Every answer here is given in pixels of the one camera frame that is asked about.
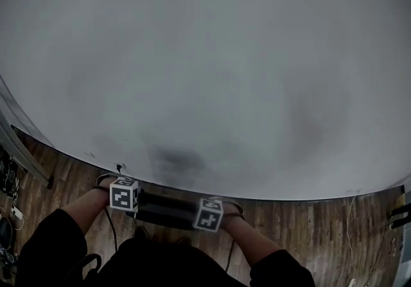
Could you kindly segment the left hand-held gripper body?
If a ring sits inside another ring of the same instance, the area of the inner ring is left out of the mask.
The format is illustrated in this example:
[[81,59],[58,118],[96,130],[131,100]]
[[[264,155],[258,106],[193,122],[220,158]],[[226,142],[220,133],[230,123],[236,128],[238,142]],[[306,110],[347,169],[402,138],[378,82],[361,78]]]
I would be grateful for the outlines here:
[[110,183],[110,208],[131,213],[138,212],[139,183],[136,179],[121,174],[103,174],[96,182],[105,178],[115,178]]

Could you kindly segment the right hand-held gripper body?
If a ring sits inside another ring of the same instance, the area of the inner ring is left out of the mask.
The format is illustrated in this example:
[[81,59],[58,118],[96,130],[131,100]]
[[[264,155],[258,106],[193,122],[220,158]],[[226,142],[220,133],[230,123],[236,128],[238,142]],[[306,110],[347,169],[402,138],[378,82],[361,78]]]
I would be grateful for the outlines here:
[[[237,213],[228,213],[223,204],[232,204]],[[197,213],[193,221],[194,230],[217,232],[221,226],[223,217],[239,216],[244,220],[244,209],[234,200],[222,197],[201,198],[198,202]]]

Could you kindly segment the person's left hand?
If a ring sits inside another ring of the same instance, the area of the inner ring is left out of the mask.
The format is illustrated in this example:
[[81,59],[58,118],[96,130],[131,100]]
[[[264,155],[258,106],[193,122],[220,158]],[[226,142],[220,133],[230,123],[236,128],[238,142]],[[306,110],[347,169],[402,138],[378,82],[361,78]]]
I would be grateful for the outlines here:
[[109,194],[110,193],[110,181],[107,178],[99,180],[94,186],[94,189],[98,189],[100,191],[104,191]]

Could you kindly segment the person's right hand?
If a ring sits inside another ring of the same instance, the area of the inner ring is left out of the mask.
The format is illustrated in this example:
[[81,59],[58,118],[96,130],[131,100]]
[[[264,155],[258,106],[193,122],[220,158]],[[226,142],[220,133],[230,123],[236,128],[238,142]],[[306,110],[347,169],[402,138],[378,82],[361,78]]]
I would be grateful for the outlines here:
[[241,219],[244,219],[243,208],[237,203],[223,202],[222,207],[223,207],[223,215],[225,218],[239,217]]

